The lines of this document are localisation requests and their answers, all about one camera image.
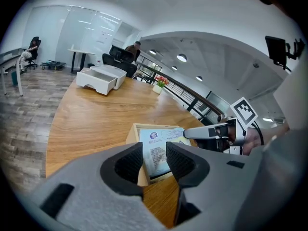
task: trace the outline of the white plastic box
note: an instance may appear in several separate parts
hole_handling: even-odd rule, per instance
[[[82,87],[94,88],[97,92],[107,95],[116,86],[117,78],[108,76],[91,69],[77,72],[76,84]]]
[[[120,88],[120,86],[123,84],[125,77],[126,77],[126,71],[119,69],[117,67],[114,67],[114,66],[106,65],[106,64],[93,66],[93,67],[90,67],[90,69],[96,72],[102,73],[104,75],[116,77],[117,81],[116,81],[114,90],[118,90]]]

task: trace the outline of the white vase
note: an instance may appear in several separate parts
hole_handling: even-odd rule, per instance
[[[162,92],[162,87],[159,87],[158,85],[155,85],[154,87],[153,87],[153,92],[156,92],[157,94],[160,94],[161,92]]]

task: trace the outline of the trash can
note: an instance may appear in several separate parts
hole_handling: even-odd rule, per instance
[[[17,82],[17,74],[16,74],[16,71],[12,72],[12,73],[11,73],[11,76],[12,76],[13,85],[17,86],[17,85],[18,85],[18,82]]]

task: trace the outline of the black chair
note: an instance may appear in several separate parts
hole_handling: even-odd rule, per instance
[[[134,54],[125,49],[111,46],[108,54],[103,54],[103,64],[111,65],[120,68],[127,72],[126,77],[132,78],[137,71],[137,66],[132,64],[134,61]]]
[[[36,41],[37,47],[38,47],[38,49],[39,49],[39,45],[40,45],[40,43],[41,43],[41,40],[39,40],[39,37],[34,37],[34,38],[31,40],[31,42],[32,42],[32,41]],[[26,61],[28,61],[29,64],[26,65],[26,66],[24,66],[24,70],[25,70],[25,71],[27,71],[28,68],[31,69],[31,67],[33,67],[34,69],[35,69],[36,67],[38,67],[38,65],[33,61],[33,60],[36,60],[37,57],[38,57],[38,56],[37,56],[37,54],[36,54],[36,55],[32,56],[31,58],[26,59]]]

